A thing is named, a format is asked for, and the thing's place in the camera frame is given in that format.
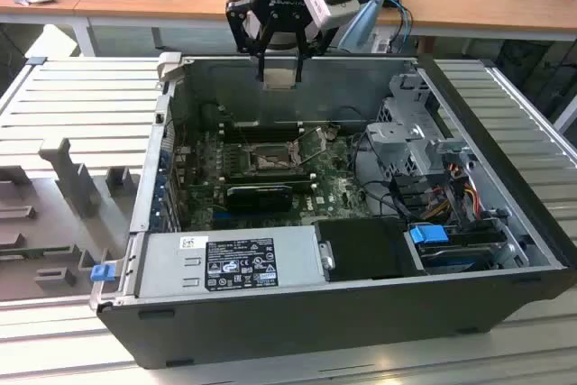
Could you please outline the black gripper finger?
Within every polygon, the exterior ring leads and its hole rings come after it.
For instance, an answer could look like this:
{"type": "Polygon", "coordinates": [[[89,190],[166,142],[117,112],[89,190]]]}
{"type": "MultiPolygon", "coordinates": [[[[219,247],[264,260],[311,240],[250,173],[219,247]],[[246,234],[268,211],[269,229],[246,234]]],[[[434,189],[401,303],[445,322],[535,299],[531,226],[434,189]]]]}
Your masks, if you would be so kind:
{"type": "Polygon", "coordinates": [[[228,0],[226,19],[237,50],[258,61],[256,78],[263,82],[265,51],[276,31],[276,11],[264,0],[228,0]]]}
{"type": "Polygon", "coordinates": [[[300,27],[295,31],[298,50],[297,66],[295,70],[296,83],[299,83],[302,80],[304,61],[313,57],[323,56],[331,45],[337,32],[337,27],[326,31],[318,31],[315,38],[312,41],[309,41],[306,37],[304,27],[300,27]]]}

